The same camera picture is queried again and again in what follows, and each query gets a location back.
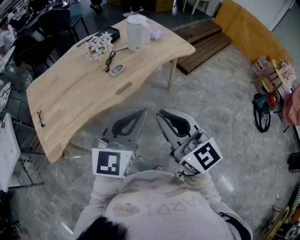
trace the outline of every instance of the wooden platform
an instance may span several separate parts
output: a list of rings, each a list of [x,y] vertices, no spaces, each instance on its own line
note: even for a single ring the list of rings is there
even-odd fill
[[[231,43],[231,39],[222,33],[222,28],[211,21],[175,33],[196,49],[192,55],[178,59],[177,67],[186,75]]]

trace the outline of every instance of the cable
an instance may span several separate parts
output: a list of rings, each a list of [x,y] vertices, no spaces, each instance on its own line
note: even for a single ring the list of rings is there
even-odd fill
[[[182,171],[182,172],[178,171],[177,173],[175,173],[175,176],[178,177],[178,178],[181,178],[181,176],[184,176],[186,178],[186,177],[193,176],[193,174],[189,175],[189,174],[185,174],[184,171]]]
[[[112,63],[112,60],[113,60],[114,56],[116,55],[116,53],[119,52],[119,51],[125,50],[127,48],[128,47],[120,49],[120,50],[117,50],[117,51],[111,51],[111,55],[110,55],[110,57],[106,61],[106,67],[105,67],[105,72],[106,73],[109,72],[109,70],[110,70],[109,65]]]

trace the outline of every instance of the table leg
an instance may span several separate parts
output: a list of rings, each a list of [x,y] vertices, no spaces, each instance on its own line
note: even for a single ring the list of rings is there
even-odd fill
[[[279,77],[276,76],[276,77],[274,77],[274,78],[272,78],[272,79],[269,79],[269,80],[270,80],[270,83],[273,82],[273,81],[275,81],[275,80],[278,79],[278,78],[279,78]]]
[[[174,74],[175,74],[175,69],[176,69],[176,65],[177,65],[177,60],[178,58],[175,58],[172,60],[172,65],[171,65],[171,71],[170,71],[170,77],[169,77],[169,84],[168,84],[168,90],[170,90],[172,84],[173,84],[173,78],[174,78]]]
[[[254,80],[252,80],[250,83],[255,83],[255,82],[258,82],[258,81],[260,81],[261,79],[263,79],[263,77],[260,77],[260,78],[254,79]]]

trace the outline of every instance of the black hair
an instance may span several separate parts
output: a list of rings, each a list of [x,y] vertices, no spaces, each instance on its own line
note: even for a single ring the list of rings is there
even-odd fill
[[[77,240],[97,240],[107,238],[109,240],[126,240],[128,228],[121,223],[109,221],[106,217],[96,219]]]
[[[0,22],[0,27],[8,20],[8,17],[4,17]]]

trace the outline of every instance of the black chair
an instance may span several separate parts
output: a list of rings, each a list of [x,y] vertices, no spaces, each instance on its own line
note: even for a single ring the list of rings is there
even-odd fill
[[[21,64],[22,64],[22,61],[19,58],[19,54],[22,53],[23,51],[25,51],[26,49],[34,46],[37,43],[38,43],[38,41],[30,35],[25,35],[25,36],[19,37],[18,39],[16,39],[14,41],[11,48],[13,46],[15,47],[14,62],[17,67],[21,66]]]
[[[60,32],[68,30],[71,35],[72,31],[76,37],[76,40],[79,41],[79,37],[75,30],[76,24],[82,21],[84,29],[89,35],[89,31],[84,23],[82,15],[75,15],[70,17],[70,10],[68,9],[51,9],[48,12],[45,12],[38,18],[38,26],[42,29],[42,35],[46,38],[51,35],[58,35]]]
[[[48,37],[32,47],[26,49],[18,55],[19,59],[27,65],[31,65],[34,75],[37,77],[35,68],[40,63],[44,63],[49,68],[46,59],[49,58],[53,63],[54,61],[50,58],[50,54],[56,47],[57,39],[55,37]]]

